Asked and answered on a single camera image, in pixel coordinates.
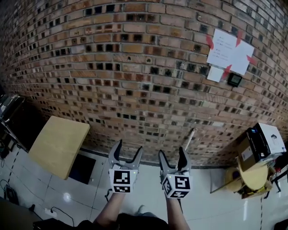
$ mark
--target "small black device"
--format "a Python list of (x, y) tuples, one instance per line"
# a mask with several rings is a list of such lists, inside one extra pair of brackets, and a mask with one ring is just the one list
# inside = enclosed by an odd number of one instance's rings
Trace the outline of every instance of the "small black device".
[(4, 199), (10, 201), (11, 203), (14, 203), (16, 205), (19, 205), (18, 197), (13, 188), (11, 188), (9, 185), (6, 185), (4, 187)]
[(238, 87), (241, 80), (242, 80), (242, 77), (240, 75), (237, 75), (235, 73), (230, 73), (227, 84), (233, 87)]

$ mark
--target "power strip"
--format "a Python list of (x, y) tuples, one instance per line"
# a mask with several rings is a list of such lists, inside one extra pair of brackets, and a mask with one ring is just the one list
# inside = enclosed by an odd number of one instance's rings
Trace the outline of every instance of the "power strip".
[(54, 218), (57, 218), (57, 213), (56, 213), (55, 211), (52, 211), (52, 212), (51, 212), (51, 209), (45, 208), (45, 213), (46, 213), (47, 215), (49, 215), (49, 216), (52, 216), (52, 217), (54, 217)]

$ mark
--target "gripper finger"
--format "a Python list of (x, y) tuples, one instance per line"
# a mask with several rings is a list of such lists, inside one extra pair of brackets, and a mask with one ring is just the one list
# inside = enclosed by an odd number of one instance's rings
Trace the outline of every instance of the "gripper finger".
[(119, 164), (119, 154), (122, 147), (122, 140), (118, 141), (109, 152), (109, 162), (111, 164)]
[(187, 154), (187, 152), (180, 147), (179, 148), (179, 161), (178, 161), (178, 171), (188, 171), (190, 172), (191, 170), (191, 160)]
[(162, 150), (159, 151), (158, 153), (159, 157), (159, 163), (160, 163), (160, 168), (163, 172), (163, 176), (165, 177), (167, 174), (173, 174), (177, 172), (176, 168), (173, 168), (170, 166), (167, 157), (165, 156), (164, 152)]
[(137, 170), (140, 165), (140, 160), (143, 153), (143, 147), (141, 146), (134, 155), (134, 158), (131, 161), (126, 161), (124, 167), (128, 167), (133, 170)]

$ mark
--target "white pole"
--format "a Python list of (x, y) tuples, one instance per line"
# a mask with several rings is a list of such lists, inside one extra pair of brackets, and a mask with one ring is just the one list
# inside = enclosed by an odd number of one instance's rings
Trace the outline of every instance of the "white pole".
[(187, 150), (187, 148), (188, 148), (188, 146), (189, 146), (189, 144), (190, 144), (190, 142), (191, 142), (191, 140), (192, 140), (192, 138), (193, 138), (193, 136), (194, 136), (194, 133), (195, 133), (195, 129), (193, 128), (193, 129), (192, 129), (192, 132), (191, 132), (191, 134), (190, 134), (190, 136), (189, 136), (187, 145), (186, 145), (186, 147), (185, 147), (185, 151)]

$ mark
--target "table leg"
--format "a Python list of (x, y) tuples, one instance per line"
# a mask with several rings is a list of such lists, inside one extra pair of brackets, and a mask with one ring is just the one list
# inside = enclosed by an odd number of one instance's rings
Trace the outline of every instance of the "table leg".
[(241, 177), (235, 178), (234, 180), (232, 180), (232, 181), (230, 181), (230, 182), (222, 185), (221, 187), (215, 189), (214, 191), (211, 191), (210, 194), (212, 194), (212, 193), (214, 193), (214, 192), (216, 192), (216, 191), (218, 191), (218, 190), (223, 189), (223, 188), (226, 187), (227, 185), (229, 185), (229, 184), (231, 184), (232, 182), (237, 181), (237, 180), (239, 180), (239, 179), (241, 179)]

